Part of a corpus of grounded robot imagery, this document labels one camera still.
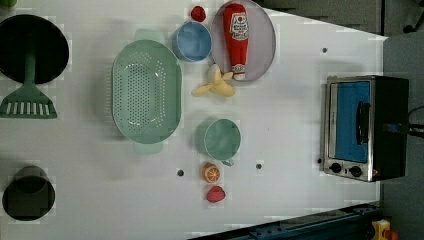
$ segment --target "plate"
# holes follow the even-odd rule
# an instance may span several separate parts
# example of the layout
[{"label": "plate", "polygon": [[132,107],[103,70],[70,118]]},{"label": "plate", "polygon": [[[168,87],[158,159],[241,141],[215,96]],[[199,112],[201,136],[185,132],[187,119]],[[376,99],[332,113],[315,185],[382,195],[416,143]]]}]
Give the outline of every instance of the plate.
[{"label": "plate", "polygon": [[276,48],[274,26],[268,14],[258,4],[250,0],[233,0],[218,10],[210,27],[212,57],[221,71],[231,71],[230,57],[224,37],[223,12],[225,7],[232,3],[244,6],[249,24],[246,76],[242,81],[256,80],[268,71],[274,60]]}]

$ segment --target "orange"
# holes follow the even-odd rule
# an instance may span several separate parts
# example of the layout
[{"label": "orange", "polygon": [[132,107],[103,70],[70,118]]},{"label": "orange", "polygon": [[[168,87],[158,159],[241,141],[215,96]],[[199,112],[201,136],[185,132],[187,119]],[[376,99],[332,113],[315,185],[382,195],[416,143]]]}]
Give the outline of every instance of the orange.
[{"label": "orange", "polygon": [[202,170],[202,176],[208,183],[214,183],[218,181],[220,173],[218,168],[211,163],[207,163]]}]

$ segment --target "cable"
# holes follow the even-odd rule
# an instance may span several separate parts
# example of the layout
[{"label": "cable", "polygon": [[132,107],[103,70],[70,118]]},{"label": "cable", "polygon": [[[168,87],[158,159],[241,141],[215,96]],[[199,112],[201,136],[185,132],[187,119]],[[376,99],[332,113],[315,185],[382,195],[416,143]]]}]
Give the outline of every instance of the cable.
[{"label": "cable", "polygon": [[412,109],[412,110],[408,113],[408,125],[409,125],[409,128],[410,128],[410,130],[409,130],[408,134],[409,134],[410,136],[420,137],[420,138],[424,139],[424,131],[418,131],[418,129],[420,129],[420,130],[421,130],[421,129],[422,129],[422,130],[424,130],[424,125],[422,125],[422,124],[412,124],[412,123],[409,121],[409,118],[411,117],[412,113],[414,113],[414,112],[416,112],[416,111],[418,111],[418,110],[421,110],[421,109],[424,109],[424,105],[423,105],[423,106],[420,106],[420,107],[416,107],[416,108]]}]

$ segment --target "toaster oven knob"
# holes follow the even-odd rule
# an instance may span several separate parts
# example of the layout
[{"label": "toaster oven knob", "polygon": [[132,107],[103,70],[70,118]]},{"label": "toaster oven knob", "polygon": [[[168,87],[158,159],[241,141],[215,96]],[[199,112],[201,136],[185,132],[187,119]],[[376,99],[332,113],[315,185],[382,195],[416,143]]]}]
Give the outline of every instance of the toaster oven knob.
[{"label": "toaster oven knob", "polygon": [[333,164],[331,164],[330,169],[334,173],[339,173],[342,170],[342,166],[340,166],[340,164],[338,164],[338,163],[333,163]]},{"label": "toaster oven knob", "polygon": [[359,167],[357,167],[357,166],[350,168],[350,169],[349,169],[349,172],[350,172],[350,173],[352,173],[352,175],[353,175],[354,177],[359,177],[359,176],[361,176],[361,175],[362,175],[362,170],[361,170],[361,168],[359,168]]}]

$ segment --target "toaster oven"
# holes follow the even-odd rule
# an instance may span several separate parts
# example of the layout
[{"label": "toaster oven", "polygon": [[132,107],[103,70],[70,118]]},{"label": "toaster oven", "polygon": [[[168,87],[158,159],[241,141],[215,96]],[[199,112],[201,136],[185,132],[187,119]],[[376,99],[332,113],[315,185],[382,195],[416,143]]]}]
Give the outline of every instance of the toaster oven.
[{"label": "toaster oven", "polygon": [[329,77],[324,120],[324,172],[361,181],[405,175],[406,135],[387,131],[408,125],[407,79]]}]

